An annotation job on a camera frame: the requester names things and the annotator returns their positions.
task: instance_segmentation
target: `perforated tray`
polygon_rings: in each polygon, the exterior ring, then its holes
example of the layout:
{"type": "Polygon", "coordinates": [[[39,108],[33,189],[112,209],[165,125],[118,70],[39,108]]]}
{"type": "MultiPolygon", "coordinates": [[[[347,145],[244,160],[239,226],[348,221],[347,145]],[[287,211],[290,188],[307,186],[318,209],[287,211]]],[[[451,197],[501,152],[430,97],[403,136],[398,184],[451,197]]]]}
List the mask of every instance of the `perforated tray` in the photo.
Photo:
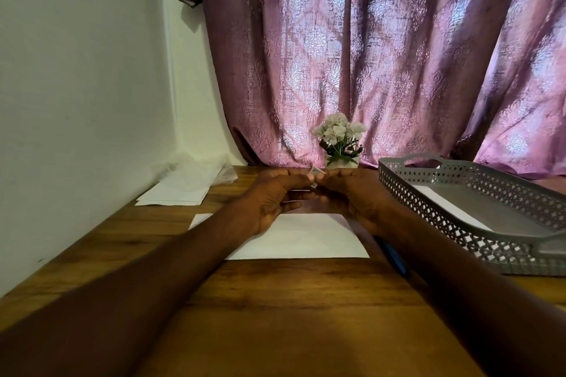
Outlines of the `perforated tray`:
{"type": "Polygon", "coordinates": [[[379,175],[401,203],[500,273],[566,276],[566,195],[481,164],[427,153],[381,158],[379,175]],[[405,166],[415,159],[440,166],[405,166]],[[428,186],[493,231],[464,222],[416,185],[428,186]]]}

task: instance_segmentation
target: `wood grain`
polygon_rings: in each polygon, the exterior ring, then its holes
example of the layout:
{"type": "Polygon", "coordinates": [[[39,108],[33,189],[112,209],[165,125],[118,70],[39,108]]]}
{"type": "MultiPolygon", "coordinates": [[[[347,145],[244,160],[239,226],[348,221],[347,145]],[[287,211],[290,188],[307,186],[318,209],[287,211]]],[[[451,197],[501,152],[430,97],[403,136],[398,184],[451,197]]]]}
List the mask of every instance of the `wood grain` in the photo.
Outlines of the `wood grain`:
{"type": "MultiPolygon", "coordinates": [[[[130,203],[0,300],[0,329],[187,230],[241,195],[259,168],[201,206],[130,203]]],[[[426,301],[367,245],[372,259],[227,261],[173,317],[138,376],[479,376],[426,301]]],[[[566,279],[514,277],[566,305],[566,279]]]]}

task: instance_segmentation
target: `forearm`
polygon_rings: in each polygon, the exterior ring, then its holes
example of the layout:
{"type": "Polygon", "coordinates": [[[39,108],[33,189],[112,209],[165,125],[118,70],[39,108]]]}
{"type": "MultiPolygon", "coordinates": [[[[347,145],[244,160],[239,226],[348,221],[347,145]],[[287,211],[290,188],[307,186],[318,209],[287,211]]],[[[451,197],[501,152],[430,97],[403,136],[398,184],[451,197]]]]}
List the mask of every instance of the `forearm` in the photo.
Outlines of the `forearm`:
{"type": "Polygon", "coordinates": [[[405,207],[381,218],[384,237],[428,283],[484,357],[517,375],[566,367],[566,314],[494,273],[405,207]]]}
{"type": "Polygon", "coordinates": [[[255,221],[240,202],[0,335],[0,375],[121,376],[255,221]]]}

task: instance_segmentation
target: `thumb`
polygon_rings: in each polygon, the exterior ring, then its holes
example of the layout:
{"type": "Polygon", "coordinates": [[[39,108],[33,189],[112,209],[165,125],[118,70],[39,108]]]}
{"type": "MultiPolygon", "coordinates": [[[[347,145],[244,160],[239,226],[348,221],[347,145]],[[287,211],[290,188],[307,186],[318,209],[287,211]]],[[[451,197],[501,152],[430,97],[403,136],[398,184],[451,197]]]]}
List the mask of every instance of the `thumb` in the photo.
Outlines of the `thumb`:
{"type": "Polygon", "coordinates": [[[315,177],[316,183],[322,185],[326,189],[346,194],[348,186],[343,177],[330,176],[328,174],[319,173],[315,177]]]}
{"type": "Polygon", "coordinates": [[[285,191],[289,191],[291,189],[307,188],[314,182],[314,177],[312,174],[291,174],[288,176],[281,174],[277,176],[277,180],[285,191]]]}

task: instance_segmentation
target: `blue pen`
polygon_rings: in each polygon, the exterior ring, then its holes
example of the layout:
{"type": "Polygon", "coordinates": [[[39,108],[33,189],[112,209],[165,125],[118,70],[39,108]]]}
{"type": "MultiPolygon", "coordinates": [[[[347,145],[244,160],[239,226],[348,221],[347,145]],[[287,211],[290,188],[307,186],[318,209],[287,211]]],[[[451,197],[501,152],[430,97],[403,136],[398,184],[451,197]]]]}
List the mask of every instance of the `blue pen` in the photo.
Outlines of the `blue pen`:
{"type": "Polygon", "coordinates": [[[411,276],[409,268],[403,262],[397,251],[393,249],[383,238],[374,236],[375,241],[381,247],[381,251],[386,256],[387,262],[397,271],[403,279],[411,276]]]}

